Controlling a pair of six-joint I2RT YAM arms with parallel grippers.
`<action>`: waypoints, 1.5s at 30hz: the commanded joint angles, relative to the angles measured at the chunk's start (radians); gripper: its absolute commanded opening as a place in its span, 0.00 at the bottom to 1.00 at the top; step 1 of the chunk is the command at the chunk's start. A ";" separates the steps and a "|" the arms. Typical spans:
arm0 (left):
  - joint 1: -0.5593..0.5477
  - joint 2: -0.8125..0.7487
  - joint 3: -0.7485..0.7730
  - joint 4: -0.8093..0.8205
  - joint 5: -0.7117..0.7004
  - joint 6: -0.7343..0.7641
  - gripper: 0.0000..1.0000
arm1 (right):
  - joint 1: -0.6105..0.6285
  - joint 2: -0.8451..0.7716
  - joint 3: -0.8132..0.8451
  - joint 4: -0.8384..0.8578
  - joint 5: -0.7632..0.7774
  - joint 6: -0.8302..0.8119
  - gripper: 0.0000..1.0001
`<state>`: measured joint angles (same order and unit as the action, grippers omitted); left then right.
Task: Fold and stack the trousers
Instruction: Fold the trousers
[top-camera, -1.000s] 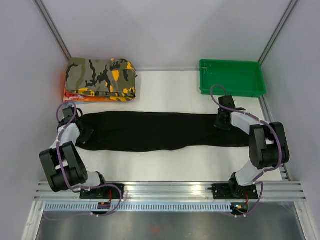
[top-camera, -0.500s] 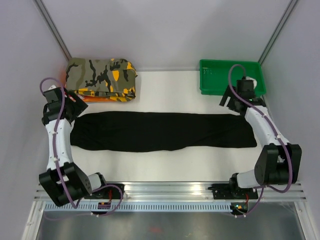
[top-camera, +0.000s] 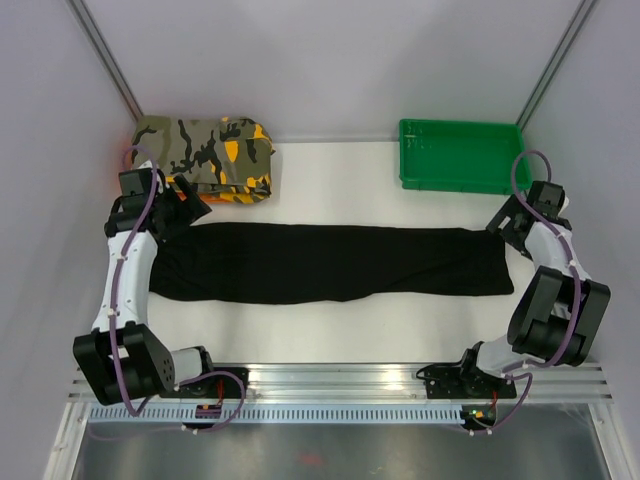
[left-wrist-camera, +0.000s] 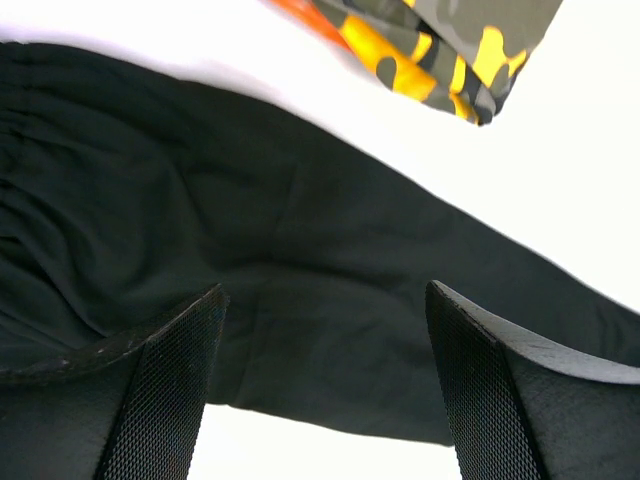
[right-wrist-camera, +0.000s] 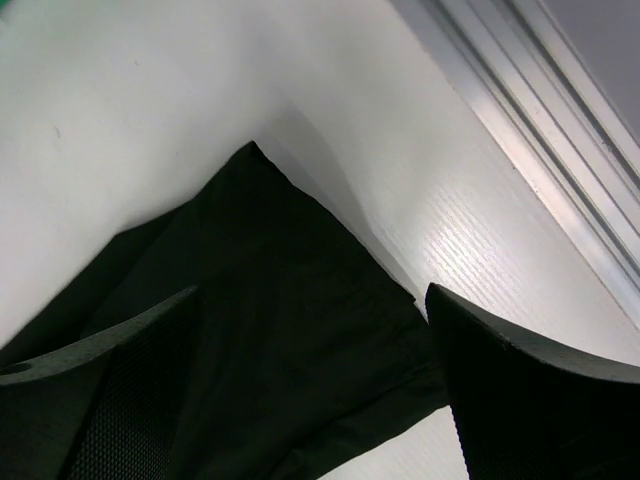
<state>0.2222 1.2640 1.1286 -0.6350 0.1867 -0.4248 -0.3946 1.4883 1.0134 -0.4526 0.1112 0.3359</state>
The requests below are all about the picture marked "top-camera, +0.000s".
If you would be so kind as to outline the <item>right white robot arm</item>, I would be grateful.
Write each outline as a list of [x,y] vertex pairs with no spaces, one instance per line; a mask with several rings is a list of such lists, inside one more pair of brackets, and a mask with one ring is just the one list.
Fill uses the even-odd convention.
[[455,373],[464,394],[498,391],[507,385],[509,373],[526,365],[577,367],[586,360],[611,291],[578,261],[571,224],[561,216],[565,203],[561,186],[535,181],[527,195],[512,195],[487,225],[531,260],[535,272],[507,333],[465,352]]

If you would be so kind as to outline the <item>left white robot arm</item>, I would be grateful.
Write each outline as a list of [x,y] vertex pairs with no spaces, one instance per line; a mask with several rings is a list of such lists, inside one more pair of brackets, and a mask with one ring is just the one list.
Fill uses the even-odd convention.
[[120,173],[120,196],[104,226],[109,266],[89,333],[75,338],[73,356],[98,402],[122,404],[169,394],[183,385],[205,397],[218,374],[202,346],[169,350],[148,321],[151,273],[160,246],[209,213],[181,176],[169,185],[145,163]]

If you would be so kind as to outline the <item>black trousers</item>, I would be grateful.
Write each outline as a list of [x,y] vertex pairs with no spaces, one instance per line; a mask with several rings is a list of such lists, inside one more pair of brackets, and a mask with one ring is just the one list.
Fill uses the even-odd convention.
[[161,245],[149,289],[183,302],[295,305],[510,295],[514,285],[505,245],[487,231],[224,222]]

